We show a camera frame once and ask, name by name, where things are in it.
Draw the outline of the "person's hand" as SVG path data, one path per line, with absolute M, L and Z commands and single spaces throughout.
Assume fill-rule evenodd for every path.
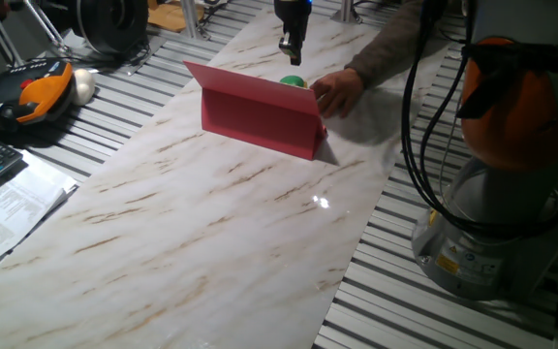
M 364 87 L 357 71 L 346 68 L 317 79 L 310 89 L 317 99 L 321 117 L 330 118 L 338 112 L 345 118 L 361 96 Z

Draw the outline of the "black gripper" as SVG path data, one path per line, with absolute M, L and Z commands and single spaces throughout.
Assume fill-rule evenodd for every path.
M 291 58 L 291 64 L 299 66 L 302 61 L 302 45 L 307 30 L 308 18 L 312 11 L 311 0 L 274 0 L 275 15 L 283 22 L 285 33 L 279 48 Z

